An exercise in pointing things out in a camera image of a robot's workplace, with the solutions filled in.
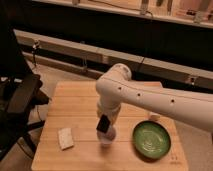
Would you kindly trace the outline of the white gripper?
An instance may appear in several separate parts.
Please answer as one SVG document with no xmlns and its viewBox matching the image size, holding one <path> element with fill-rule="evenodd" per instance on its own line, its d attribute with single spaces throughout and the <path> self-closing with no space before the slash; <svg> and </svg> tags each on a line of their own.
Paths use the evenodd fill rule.
<svg viewBox="0 0 213 171">
<path fill-rule="evenodd" d="M 120 105 L 118 105 L 115 108 L 106 108 L 103 107 L 100 103 L 97 104 L 97 116 L 101 118 L 103 115 L 105 115 L 110 121 L 111 125 L 115 124 L 120 110 L 121 110 Z"/>
</svg>

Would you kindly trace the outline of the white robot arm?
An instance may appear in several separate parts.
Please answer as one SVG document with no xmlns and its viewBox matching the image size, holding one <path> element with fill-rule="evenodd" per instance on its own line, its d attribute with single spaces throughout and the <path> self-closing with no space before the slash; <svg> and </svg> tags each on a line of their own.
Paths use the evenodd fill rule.
<svg viewBox="0 0 213 171">
<path fill-rule="evenodd" d="M 213 133 L 213 94 L 147 86 L 131 76 L 129 67 L 118 63 L 96 81 L 98 110 L 112 124 L 127 103 Z"/>
</svg>

